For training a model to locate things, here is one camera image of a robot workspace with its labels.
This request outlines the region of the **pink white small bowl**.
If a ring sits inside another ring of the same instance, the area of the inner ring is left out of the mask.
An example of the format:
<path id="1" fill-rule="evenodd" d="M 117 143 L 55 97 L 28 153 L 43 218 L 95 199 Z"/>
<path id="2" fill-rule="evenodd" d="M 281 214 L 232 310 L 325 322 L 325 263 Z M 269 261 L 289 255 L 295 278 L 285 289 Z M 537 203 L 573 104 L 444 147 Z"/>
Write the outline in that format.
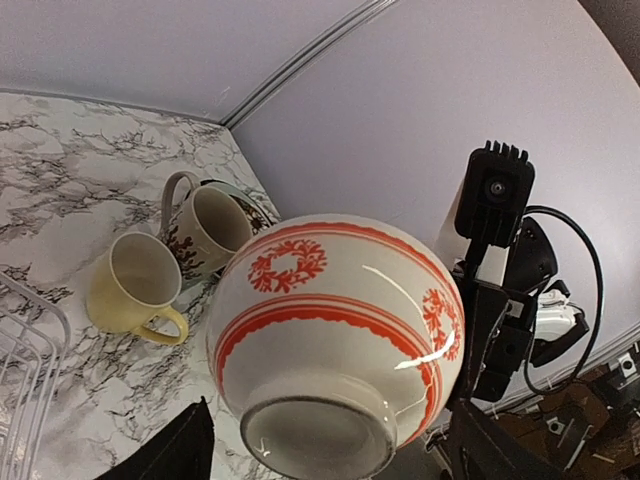
<path id="1" fill-rule="evenodd" d="M 383 470 L 442 412 L 464 353 L 443 262 L 354 215 L 297 217 L 253 237 L 206 320 L 211 376 L 244 446 L 292 479 Z"/>

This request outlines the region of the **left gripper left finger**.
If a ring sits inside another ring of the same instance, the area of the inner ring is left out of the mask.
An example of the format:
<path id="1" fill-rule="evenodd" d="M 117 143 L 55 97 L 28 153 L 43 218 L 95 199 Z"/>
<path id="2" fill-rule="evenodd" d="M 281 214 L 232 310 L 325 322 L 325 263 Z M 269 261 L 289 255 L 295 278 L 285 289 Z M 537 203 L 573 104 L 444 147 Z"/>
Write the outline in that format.
<path id="1" fill-rule="evenodd" d="M 204 397 L 100 479 L 210 479 L 214 423 Z"/>

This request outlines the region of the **black rimmed beige plate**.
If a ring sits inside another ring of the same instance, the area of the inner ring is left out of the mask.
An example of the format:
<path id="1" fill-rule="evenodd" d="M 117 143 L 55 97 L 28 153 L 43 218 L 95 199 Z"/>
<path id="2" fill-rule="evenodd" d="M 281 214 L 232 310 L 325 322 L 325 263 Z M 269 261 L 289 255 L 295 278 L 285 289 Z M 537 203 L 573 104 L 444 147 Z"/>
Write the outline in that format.
<path id="1" fill-rule="evenodd" d="M 257 235 L 275 224 L 258 202 L 233 185 L 216 179 L 200 181 L 201 186 L 212 186 L 229 195 L 242 209 L 249 222 L 252 233 Z"/>

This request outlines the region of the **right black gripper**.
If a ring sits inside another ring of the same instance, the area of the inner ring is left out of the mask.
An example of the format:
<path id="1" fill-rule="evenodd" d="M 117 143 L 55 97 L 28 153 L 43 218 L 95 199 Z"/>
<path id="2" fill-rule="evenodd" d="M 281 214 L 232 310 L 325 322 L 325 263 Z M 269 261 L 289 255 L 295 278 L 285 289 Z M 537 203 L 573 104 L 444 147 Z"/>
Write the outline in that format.
<path id="1" fill-rule="evenodd" d="M 464 348 L 457 396 L 501 399 L 526 356 L 533 338 L 536 300 L 459 274 L 464 308 Z"/>

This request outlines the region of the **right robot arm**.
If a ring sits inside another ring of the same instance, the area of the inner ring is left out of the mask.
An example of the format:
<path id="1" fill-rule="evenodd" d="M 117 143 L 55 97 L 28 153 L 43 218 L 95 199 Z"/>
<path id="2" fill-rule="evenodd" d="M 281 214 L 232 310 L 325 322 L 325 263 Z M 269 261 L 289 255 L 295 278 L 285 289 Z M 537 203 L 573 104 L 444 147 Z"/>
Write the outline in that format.
<path id="1" fill-rule="evenodd" d="M 555 279 L 557 259 L 544 230 L 526 217 L 500 285 L 455 276 L 465 313 L 459 395 L 500 400 L 518 370 L 545 366 L 590 332 L 584 310 Z"/>

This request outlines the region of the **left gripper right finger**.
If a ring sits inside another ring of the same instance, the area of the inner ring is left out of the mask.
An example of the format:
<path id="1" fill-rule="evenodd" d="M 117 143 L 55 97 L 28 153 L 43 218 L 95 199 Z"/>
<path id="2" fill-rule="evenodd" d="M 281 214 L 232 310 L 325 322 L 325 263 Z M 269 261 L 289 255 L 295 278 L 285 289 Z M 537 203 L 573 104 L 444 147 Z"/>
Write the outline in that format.
<path id="1" fill-rule="evenodd" d="M 522 447 L 469 399 L 451 403 L 447 449 L 453 479 L 561 479 L 554 466 Z"/>

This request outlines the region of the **yellow mug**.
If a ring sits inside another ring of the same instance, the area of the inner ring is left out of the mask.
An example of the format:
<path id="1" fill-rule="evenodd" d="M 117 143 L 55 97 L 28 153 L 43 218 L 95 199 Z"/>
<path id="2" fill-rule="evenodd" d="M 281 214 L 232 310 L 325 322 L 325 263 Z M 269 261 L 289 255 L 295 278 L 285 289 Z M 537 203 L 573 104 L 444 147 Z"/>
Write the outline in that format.
<path id="1" fill-rule="evenodd" d="M 189 334 L 188 322 L 172 307 L 181 290 L 181 271 L 167 246 L 150 234 L 129 232 L 97 263 L 85 304 L 101 331 L 179 345 Z"/>

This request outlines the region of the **green patterned tall mug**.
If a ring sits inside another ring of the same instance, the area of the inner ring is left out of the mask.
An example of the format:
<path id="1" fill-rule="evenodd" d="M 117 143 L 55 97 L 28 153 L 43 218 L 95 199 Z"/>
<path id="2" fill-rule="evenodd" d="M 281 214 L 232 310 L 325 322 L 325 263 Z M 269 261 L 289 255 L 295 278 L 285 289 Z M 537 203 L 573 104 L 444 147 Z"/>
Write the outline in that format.
<path id="1" fill-rule="evenodd" d="M 252 236 L 244 211 L 229 194 L 202 185 L 188 171 L 169 176 L 161 197 L 158 238 L 179 265 L 183 289 L 225 268 Z"/>

